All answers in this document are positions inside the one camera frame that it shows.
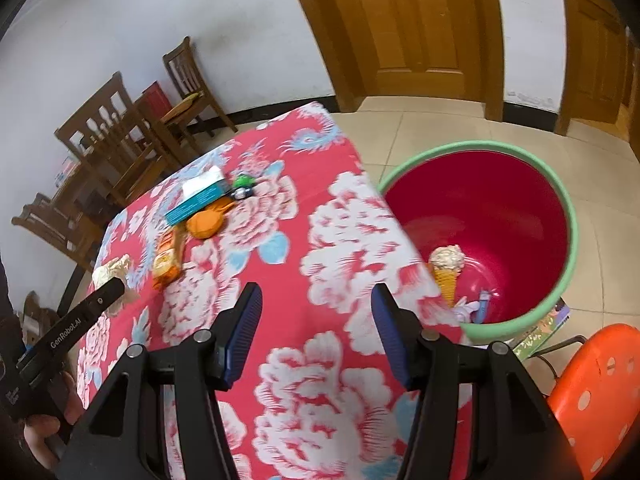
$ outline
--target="beige floor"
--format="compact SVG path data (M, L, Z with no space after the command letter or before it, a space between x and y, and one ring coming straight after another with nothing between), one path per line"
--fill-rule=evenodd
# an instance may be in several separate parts
M577 268L563 295L572 315L551 342L590 336L616 322L640 328L640 164L629 145L577 122L569 136L559 137L482 116L478 103L403 97L370 97L356 113L334 114L375 184L411 156L456 140L501 140L542 158L571 194L580 227ZM232 136L226 128L215 139L200 140L212 148ZM574 352L557 351L549 360L561 372ZM540 388L549 391L549 371L538 360L527 367Z

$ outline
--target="white wall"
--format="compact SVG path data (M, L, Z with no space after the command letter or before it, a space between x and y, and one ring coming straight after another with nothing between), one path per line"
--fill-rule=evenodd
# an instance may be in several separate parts
M504 100L557 112L564 87L564 0L500 0Z
M66 149L53 132L120 70L135 98L184 36L227 112L334 94L298 0L28 0L0 41L0 254L14 308L56 306L74 264L11 217L54 193Z

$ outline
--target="door panel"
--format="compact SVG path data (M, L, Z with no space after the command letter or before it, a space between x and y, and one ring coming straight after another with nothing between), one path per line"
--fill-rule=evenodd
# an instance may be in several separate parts
M336 0L368 95L481 99L474 0Z
M615 123L625 83L625 31L610 0L577 0L580 61L572 116Z

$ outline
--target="yellow waffle cone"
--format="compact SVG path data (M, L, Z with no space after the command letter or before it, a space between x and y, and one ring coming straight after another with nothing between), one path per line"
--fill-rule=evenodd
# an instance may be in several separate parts
M453 306L453 300L456 295L456 281L459 275L459 270L433 267L433 277L440 287L442 297L449 306Z

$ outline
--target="silver screw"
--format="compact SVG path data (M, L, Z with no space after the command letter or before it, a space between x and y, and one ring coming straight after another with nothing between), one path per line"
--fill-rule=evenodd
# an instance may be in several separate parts
M505 343L503 343L502 341L496 341L491 345L491 350L493 350L494 353L498 355L507 355L507 352L509 351L509 347L505 345Z
M425 341L437 341L440 339L440 334L436 332L433 328L424 328L422 332L420 332L420 336Z
M132 359L138 357L140 354L142 354L142 345L131 345L127 348L127 356Z
M198 330L195 334L193 334L193 338L195 339L196 343L204 343L205 341L211 339L211 332L206 328L203 328L202 330Z

